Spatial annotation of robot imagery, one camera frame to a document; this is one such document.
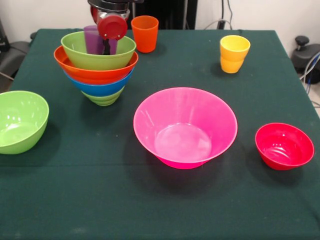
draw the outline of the pink bowl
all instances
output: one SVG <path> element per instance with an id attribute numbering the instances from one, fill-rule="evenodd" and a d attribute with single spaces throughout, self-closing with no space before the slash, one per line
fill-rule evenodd
<path id="1" fill-rule="evenodd" d="M 166 165 L 193 169 L 225 152 L 238 124 L 232 109 L 210 92 L 175 87 L 147 97 L 133 128 L 140 143 Z"/>

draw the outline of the cup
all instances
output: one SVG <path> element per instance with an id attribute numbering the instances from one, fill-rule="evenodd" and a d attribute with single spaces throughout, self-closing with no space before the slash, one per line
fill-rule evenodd
<path id="1" fill-rule="evenodd" d="M 244 63 L 250 49 L 250 41 L 243 36 L 228 35 L 220 40 L 221 68 L 228 74 L 235 74 Z"/>
<path id="2" fill-rule="evenodd" d="M 136 48 L 141 53 L 156 49 L 159 21 L 153 16 L 137 16 L 131 21 Z"/>
<path id="3" fill-rule="evenodd" d="M 105 46 L 103 38 L 99 35 L 97 25 L 85 26 L 83 31 L 86 53 L 97 55 L 103 54 Z"/>

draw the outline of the green bowl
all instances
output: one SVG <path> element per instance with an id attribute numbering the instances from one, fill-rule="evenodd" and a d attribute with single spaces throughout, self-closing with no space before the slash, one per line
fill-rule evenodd
<path id="1" fill-rule="evenodd" d="M 137 46 L 135 41 L 124 36 L 117 43 L 115 55 L 88 54 L 83 31 L 65 35 L 61 39 L 61 44 L 70 61 L 77 68 L 99 71 L 124 68 L 129 63 Z"/>
<path id="2" fill-rule="evenodd" d="M 0 154 L 31 149 L 44 133 L 49 116 L 47 101 L 30 91 L 0 94 Z"/>
<path id="3" fill-rule="evenodd" d="M 119 98 L 119 96 L 122 93 L 122 91 L 124 90 L 124 88 L 125 87 L 121 88 L 120 91 L 117 91 L 116 93 L 114 93 L 112 95 L 108 95 L 108 96 L 91 96 L 89 94 L 84 93 L 83 91 L 81 91 L 81 92 L 88 99 L 90 99 L 93 103 L 104 107 L 104 106 L 109 106 L 109 105 L 113 104 Z"/>

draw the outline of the bowl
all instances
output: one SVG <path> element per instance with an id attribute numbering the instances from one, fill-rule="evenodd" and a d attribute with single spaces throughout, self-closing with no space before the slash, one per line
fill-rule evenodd
<path id="1" fill-rule="evenodd" d="M 127 66 L 105 71 L 86 70 L 74 67 L 62 46 L 59 46 L 54 51 L 54 58 L 60 67 L 74 80 L 84 84 L 103 85 L 114 83 L 128 75 L 137 64 L 139 56 L 134 52 Z"/>
<path id="2" fill-rule="evenodd" d="M 274 170 L 290 170 L 307 164 L 315 148 L 303 131 L 286 123 L 269 123 L 255 134 L 255 144 L 263 161 Z"/>
<path id="3" fill-rule="evenodd" d="M 85 92 L 81 91 L 83 95 L 85 95 L 90 101 L 93 103 L 99 105 L 99 106 L 109 106 L 113 104 L 119 97 L 122 91 L 125 87 L 121 88 L 120 91 L 117 91 L 116 93 L 109 95 L 109 96 L 91 96 L 89 94 L 86 94 Z"/>
<path id="4" fill-rule="evenodd" d="M 49 116 L 47 101 L 30 91 L 0 94 L 0 154 L 20 154 L 43 135 Z"/>
<path id="5" fill-rule="evenodd" d="M 134 69 L 132 69 L 127 76 L 125 76 L 123 79 L 119 81 L 109 83 L 109 84 L 103 84 L 103 85 L 82 83 L 74 80 L 66 72 L 64 73 L 72 81 L 72 83 L 85 94 L 95 96 L 95 97 L 104 97 L 104 96 L 109 96 L 109 95 L 115 94 L 116 92 L 119 92 L 127 84 L 129 79 L 131 78 L 133 71 Z"/>
<path id="6" fill-rule="evenodd" d="M 70 61 L 80 69 L 114 70 L 124 68 L 130 61 L 136 49 L 136 43 L 124 36 L 118 41 L 116 54 L 88 54 L 85 34 L 83 31 L 73 32 L 61 39 L 61 44 Z"/>
<path id="7" fill-rule="evenodd" d="M 136 109 L 133 128 L 139 142 L 163 163 L 193 169 L 225 152 L 238 124 L 232 109 L 216 95 L 174 87 L 147 97 Z"/>

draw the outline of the wall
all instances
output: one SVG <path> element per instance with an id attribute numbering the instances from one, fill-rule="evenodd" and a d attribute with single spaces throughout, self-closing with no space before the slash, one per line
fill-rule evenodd
<path id="1" fill-rule="evenodd" d="M 289 56 L 298 35 L 308 36 L 311 43 L 320 43 L 320 0 L 229 1 L 233 29 L 276 30 Z M 203 29 L 220 18 L 221 0 L 198 0 L 196 29 Z M 230 19 L 227 0 L 224 0 L 224 18 Z"/>
<path id="2" fill-rule="evenodd" d="M 40 28 L 94 24 L 87 0 L 0 0 L 0 18 L 10 42 L 30 41 Z"/>
<path id="3" fill-rule="evenodd" d="M 276 30 L 289 55 L 297 35 L 320 43 L 320 0 L 230 0 L 230 4 L 234 29 Z M 224 15 L 229 19 L 227 0 Z M 220 17 L 221 0 L 198 0 L 197 29 Z M 0 0 L 0 18 L 10 42 L 29 41 L 40 28 L 82 28 L 94 23 L 87 0 Z"/>

